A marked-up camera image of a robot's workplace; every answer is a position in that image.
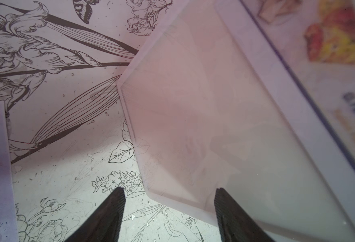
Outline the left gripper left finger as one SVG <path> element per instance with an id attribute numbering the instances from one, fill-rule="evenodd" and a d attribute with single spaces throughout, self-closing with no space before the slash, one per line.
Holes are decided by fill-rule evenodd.
<path id="1" fill-rule="evenodd" d="M 66 241 L 117 242 L 125 204 L 124 189 L 117 187 Z"/>

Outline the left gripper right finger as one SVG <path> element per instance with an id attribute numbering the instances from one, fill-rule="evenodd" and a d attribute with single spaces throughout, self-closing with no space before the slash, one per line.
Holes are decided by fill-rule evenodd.
<path id="1" fill-rule="evenodd" d="M 224 188 L 216 190 L 214 206 L 222 242 L 274 242 Z"/>

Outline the clear acrylic menu holder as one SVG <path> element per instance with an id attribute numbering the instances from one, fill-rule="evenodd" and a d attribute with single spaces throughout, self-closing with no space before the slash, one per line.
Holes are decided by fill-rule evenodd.
<path id="1" fill-rule="evenodd" d="M 145 190 L 216 224 L 224 188 L 274 240 L 355 242 L 355 172 L 291 85 L 271 94 L 215 8 L 176 1 L 119 82 Z"/>

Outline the new dish-list menu sheet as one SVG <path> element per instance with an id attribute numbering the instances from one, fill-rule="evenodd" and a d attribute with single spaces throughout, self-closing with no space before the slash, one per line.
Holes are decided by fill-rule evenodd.
<path id="1" fill-rule="evenodd" d="M 216 1 L 271 94 L 294 85 L 355 172 L 355 1 Z"/>

